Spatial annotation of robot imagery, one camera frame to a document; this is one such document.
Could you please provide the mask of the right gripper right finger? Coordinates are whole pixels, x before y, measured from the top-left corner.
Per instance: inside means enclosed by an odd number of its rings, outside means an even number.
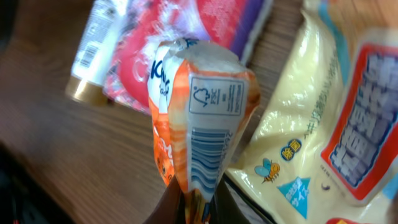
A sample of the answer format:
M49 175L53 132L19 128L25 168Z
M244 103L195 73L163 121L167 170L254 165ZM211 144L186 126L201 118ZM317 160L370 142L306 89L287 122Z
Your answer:
M221 179L211 201L209 224L250 224L240 211L224 179Z

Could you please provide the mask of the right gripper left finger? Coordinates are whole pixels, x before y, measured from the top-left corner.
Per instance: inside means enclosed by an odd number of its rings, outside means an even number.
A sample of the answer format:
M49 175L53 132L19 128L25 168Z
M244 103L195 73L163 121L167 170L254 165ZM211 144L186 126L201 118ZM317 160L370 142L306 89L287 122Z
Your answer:
M185 202L176 177L170 181L156 208L144 224L186 224Z

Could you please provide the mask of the orange cream snack bag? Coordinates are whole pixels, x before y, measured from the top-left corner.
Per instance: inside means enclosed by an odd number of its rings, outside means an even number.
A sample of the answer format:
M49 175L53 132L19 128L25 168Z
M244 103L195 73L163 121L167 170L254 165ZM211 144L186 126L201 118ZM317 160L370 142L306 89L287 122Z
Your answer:
M396 223L397 0L304 1L302 15L226 175L276 223Z

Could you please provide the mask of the orange white sticker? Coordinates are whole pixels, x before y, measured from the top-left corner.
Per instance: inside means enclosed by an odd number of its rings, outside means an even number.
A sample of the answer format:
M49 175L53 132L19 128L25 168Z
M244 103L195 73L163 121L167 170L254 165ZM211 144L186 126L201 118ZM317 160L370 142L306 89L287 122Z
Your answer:
M214 42L160 43L147 83L155 163L176 179L185 221L205 223L216 188L260 103L254 72Z

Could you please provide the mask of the white tube gold cap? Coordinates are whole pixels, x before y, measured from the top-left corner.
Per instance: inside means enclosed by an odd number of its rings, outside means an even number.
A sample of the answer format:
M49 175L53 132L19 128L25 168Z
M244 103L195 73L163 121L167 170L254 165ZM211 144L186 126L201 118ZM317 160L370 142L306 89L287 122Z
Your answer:
M65 89L71 99L91 105L107 103L106 74L130 4L130 0L94 1Z

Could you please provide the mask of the red purple tissue pack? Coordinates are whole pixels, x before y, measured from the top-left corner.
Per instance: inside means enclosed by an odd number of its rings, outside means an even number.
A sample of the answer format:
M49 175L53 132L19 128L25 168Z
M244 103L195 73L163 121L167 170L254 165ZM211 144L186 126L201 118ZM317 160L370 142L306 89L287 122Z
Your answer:
M149 113L147 81L163 41L210 40L247 64L272 0L135 0L127 5L122 34L106 75L104 94Z

